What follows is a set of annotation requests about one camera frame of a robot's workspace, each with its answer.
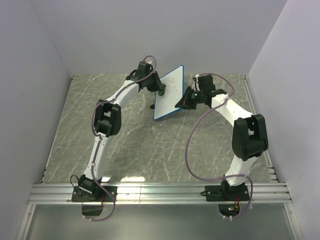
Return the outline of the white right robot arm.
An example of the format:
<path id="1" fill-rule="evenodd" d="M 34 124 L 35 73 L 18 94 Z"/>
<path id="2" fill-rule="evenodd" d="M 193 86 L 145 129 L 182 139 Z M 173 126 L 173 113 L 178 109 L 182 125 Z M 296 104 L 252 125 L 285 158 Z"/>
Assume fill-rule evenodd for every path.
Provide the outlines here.
<path id="1" fill-rule="evenodd" d="M 209 107 L 196 121 L 192 132 L 212 112 L 219 113 L 232 126 L 231 148 L 234 156 L 226 174 L 219 178 L 222 181 L 222 197 L 232 200 L 248 180 L 253 163 L 269 147 L 266 120 L 262 114 L 253 114 L 232 100 L 235 88 L 225 77 L 202 73 L 197 74 L 193 81 L 175 107 L 184 110 L 195 110 L 198 104 Z"/>

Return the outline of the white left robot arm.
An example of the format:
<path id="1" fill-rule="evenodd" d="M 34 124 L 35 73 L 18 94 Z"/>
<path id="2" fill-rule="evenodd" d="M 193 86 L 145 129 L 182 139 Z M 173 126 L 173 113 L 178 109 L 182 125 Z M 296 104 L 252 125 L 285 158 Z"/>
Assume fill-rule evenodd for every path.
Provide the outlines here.
<path id="1" fill-rule="evenodd" d="M 89 201 L 101 196 L 103 161 L 113 140 L 122 126 L 122 108 L 143 88 L 149 92 L 165 94 L 166 85 L 161 83 L 156 65 L 146 60 L 139 62 L 137 69 L 126 78 L 123 85 L 111 97 L 100 99 L 92 113 L 91 131 L 95 136 L 93 150 L 84 174 L 78 180 L 79 189 Z"/>

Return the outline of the blue framed whiteboard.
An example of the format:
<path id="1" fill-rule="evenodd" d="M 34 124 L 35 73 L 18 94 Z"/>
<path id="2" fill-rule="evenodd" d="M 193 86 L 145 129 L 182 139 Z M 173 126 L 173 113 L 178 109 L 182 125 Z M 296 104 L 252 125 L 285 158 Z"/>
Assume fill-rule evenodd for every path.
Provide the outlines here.
<path id="1" fill-rule="evenodd" d="M 184 94 L 185 68 L 183 65 L 176 67 L 171 72 L 160 78 L 165 85 L 164 94 L 155 94 L 153 119 L 158 121 L 178 110 L 175 105 L 181 100 Z"/>

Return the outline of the green whiteboard eraser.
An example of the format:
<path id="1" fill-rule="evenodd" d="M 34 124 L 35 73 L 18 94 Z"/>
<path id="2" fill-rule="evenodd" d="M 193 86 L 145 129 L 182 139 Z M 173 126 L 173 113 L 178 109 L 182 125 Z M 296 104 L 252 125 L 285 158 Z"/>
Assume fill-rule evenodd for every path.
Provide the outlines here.
<path id="1" fill-rule="evenodd" d="M 158 91 L 158 95 L 163 96 L 165 94 L 165 90 L 166 90 L 166 85 L 163 84 Z"/>

